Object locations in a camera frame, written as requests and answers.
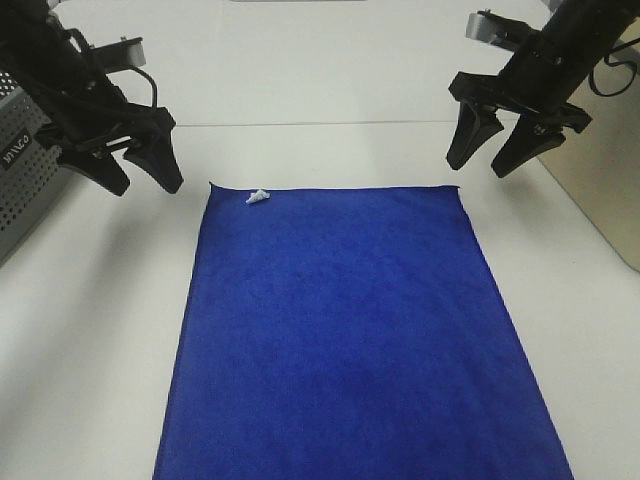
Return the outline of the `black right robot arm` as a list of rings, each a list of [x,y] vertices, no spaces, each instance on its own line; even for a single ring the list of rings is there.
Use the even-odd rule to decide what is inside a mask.
[[[491,137],[503,130],[500,110],[518,114],[509,138],[491,163],[503,178],[530,159],[560,147],[564,129],[581,133],[590,115],[570,103],[599,62],[609,64],[623,49],[619,39],[639,17],[636,1],[550,1],[542,29],[488,10],[470,14],[468,38],[508,50],[496,75],[458,72],[449,91],[459,103],[454,136],[446,154],[461,169]]]

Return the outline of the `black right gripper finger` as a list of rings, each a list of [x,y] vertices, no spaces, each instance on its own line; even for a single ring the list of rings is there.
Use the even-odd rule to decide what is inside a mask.
[[[446,154],[453,170],[460,170],[491,137],[503,130],[496,109],[477,103],[461,102],[457,126]]]
[[[522,115],[491,168],[499,178],[506,177],[530,159],[562,145],[566,140],[562,131],[562,126]]]

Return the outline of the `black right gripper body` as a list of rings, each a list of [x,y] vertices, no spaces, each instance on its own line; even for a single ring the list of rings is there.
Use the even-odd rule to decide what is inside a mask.
[[[449,92],[459,103],[533,116],[581,132],[591,117],[569,97],[593,69],[593,35],[542,29],[531,35],[496,75],[459,72]]]

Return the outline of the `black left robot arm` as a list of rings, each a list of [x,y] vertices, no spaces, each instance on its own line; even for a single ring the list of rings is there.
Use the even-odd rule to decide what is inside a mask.
[[[130,102],[111,82],[112,73],[131,71],[145,80],[139,37],[92,46],[76,28],[66,28],[51,1],[4,1],[1,4],[1,68],[47,115],[36,141],[60,150],[58,164],[121,196],[130,180],[113,154],[176,193],[183,177],[172,147],[176,122],[158,104]]]

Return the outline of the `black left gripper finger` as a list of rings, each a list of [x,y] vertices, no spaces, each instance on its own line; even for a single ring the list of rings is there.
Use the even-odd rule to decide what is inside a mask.
[[[126,149],[124,159],[145,171],[169,194],[177,193],[183,184],[170,139],[162,136],[137,139]]]
[[[79,173],[110,193],[122,196],[130,180],[111,153],[63,151],[63,167]]]

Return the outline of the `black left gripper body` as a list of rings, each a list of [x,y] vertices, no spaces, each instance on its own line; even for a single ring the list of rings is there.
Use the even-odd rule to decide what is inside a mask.
[[[148,104],[129,101],[124,92],[103,76],[78,85],[53,85],[32,80],[32,95],[49,121],[35,134],[47,149],[103,159],[121,150],[135,165],[174,165],[172,131],[176,126],[167,108],[159,104],[158,85],[148,74]]]

